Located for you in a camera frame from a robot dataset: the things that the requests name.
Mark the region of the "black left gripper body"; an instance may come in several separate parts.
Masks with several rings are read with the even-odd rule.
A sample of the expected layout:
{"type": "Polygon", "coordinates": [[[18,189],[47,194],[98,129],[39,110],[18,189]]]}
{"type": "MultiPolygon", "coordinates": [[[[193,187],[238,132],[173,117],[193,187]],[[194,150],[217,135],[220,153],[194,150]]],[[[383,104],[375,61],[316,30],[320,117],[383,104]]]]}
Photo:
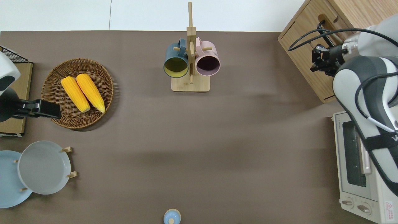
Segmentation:
{"type": "Polygon", "coordinates": [[[13,89],[8,88],[0,97],[0,122],[9,119],[23,120],[25,117],[38,118],[40,115],[34,113],[35,108],[34,101],[20,99],[13,89]]]}

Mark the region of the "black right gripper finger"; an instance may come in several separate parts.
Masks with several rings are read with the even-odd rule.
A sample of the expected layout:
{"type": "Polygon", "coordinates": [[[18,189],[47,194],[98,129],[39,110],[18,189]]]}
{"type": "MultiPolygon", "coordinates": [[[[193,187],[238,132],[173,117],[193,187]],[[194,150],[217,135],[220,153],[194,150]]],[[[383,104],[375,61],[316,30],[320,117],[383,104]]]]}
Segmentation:
{"type": "Polygon", "coordinates": [[[325,50],[322,44],[317,44],[312,50],[312,61],[322,61],[322,54],[325,50]]]}
{"type": "Polygon", "coordinates": [[[324,60],[314,60],[312,61],[313,65],[310,68],[311,72],[324,72],[325,71],[325,61],[324,60]]]}

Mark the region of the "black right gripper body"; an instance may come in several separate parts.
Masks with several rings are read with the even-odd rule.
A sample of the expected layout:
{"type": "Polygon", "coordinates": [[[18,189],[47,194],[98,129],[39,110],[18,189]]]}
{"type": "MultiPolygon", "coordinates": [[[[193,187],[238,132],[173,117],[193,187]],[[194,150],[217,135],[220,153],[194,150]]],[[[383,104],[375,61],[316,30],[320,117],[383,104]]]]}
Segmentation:
{"type": "Polygon", "coordinates": [[[322,52],[322,71],[331,77],[334,77],[337,70],[344,64],[344,54],[346,50],[343,50],[342,44],[336,45],[325,49],[322,52]]]}

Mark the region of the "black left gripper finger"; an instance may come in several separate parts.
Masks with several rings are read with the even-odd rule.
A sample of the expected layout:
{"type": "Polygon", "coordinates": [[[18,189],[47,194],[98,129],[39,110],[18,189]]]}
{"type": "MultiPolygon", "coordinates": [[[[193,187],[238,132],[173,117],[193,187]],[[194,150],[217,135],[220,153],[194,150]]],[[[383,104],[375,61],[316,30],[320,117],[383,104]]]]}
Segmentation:
{"type": "Polygon", "coordinates": [[[49,113],[44,113],[34,110],[16,110],[12,112],[13,119],[24,119],[24,118],[38,118],[45,117],[49,119],[60,119],[62,115],[61,111],[50,111],[49,113]]]}
{"type": "Polygon", "coordinates": [[[60,114],[61,107],[55,103],[51,103],[42,99],[34,100],[34,103],[37,104],[34,108],[34,111],[39,114],[60,114]]]}

